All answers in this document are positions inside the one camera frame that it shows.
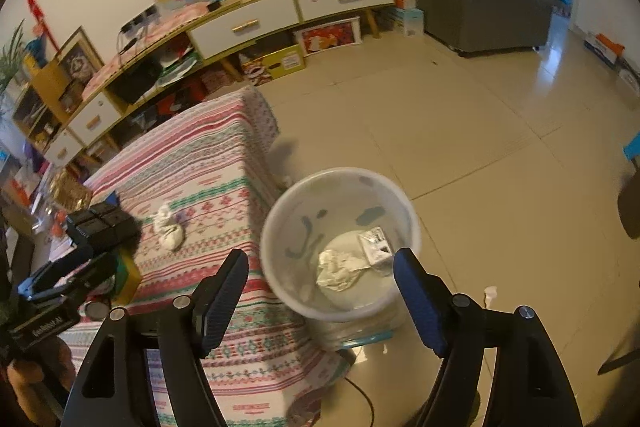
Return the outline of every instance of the blue gripper pad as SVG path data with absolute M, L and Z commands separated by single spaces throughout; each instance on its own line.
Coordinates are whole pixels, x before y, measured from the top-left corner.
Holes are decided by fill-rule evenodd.
M 218 275 L 225 277 L 225 280 L 206 313 L 202 339 L 203 353 L 208 353 L 220 345 L 242 295 L 249 276 L 249 258 L 244 251 L 234 248 L 215 276 Z
M 396 252 L 394 279 L 422 343 L 444 358 L 449 350 L 446 330 L 451 292 L 440 277 L 425 272 L 410 248 Z

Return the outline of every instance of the trash can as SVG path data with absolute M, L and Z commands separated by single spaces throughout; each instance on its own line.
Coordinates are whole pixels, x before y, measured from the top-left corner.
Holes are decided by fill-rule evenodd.
M 260 238 L 262 270 L 287 306 L 316 321 L 344 323 L 378 314 L 399 298 L 392 275 L 363 272 L 336 292 L 316 284 L 318 254 L 358 248 L 358 233 L 381 227 L 393 251 L 420 253 L 418 217 L 404 192 L 376 172 L 334 168 L 289 188 L 271 209 Z

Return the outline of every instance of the power cord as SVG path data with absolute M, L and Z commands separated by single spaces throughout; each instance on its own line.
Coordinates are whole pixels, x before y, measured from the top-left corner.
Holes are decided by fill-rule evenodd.
M 367 393 L 365 393 L 356 383 L 354 383 L 353 380 L 350 380 L 347 377 L 344 377 L 344 379 L 349 382 L 353 387 L 356 388 L 356 391 L 358 391 L 358 393 L 360 393 L 362 396 L 364 396 L 364 399 L 367 401 L 367 403 L 369 404 L 369 410 L 371 411 L 371 423 L 369 424 L 369 427 L 373 427 L 373 422 L 376 418 L 376 413 L 373 409 L 373 402 L 371 401 L 371 399 L 369 398 L 369 396 L 367 396 Z

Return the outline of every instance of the metal screw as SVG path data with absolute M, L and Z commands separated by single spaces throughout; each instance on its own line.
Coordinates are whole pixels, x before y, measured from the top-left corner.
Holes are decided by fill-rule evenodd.
M 112 321 L 119 321 L 123 317 L 124 317 L 124 309 L 123 308 L 116 308 L 114 310 L 111 310 L 111 313 L 109 314 L 109 318 Z
M 453 305 L 458 308 L 466 308 L 467 306 L 469 306 L 469 304 L 471 304 L 469 297 L 467 297 L 466 295 L 462 295 L 462 293 L 456 293 L 455 295 L 453 295 L 451 302 L 453 302 Z
M 536 316 L 536 312 L 533 311 L 533 309 L 529 308 L 528 306 L 520 306 L 520 308 L 518 309 L 518 312 L 525 319 L 532 319 L 533 317 Z
M 191 299 L 187 295 L 180 295 L 174 299 L 174 307 L 181 310 L 191 304 Z

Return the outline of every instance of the table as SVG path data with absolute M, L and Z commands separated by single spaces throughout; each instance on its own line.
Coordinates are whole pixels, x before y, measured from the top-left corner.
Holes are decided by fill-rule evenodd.
M 235 426 L 306 425 L 319 413 L 323 390 L 348 370 L 341 356 L 312 343 L 302 317 L 271 292 L 260 268 L 260 231 L 280 193 L 266 163 L 277 134 L 268 104 L 246 87 L 158 126 L 87 181 L 94 201 L 116 190 L 121 206 L 143 220 L 134 258 L 143 278 L 128 306 L 133 313 L 190 293 L 232 248 L 249 256 L 249 279 L 222 345 L 202 361 L 220 410 Z M 161 250 L 153 231 L 152 216 L 165 201 L 186 231 L 176 252 Z M 57 245 L 52 259 L 68 250 Z M 77 368 L 98 327 L 84 321 L 61 335 Z M 148 359 L 161 424 L 175 425 L 159 353 Z

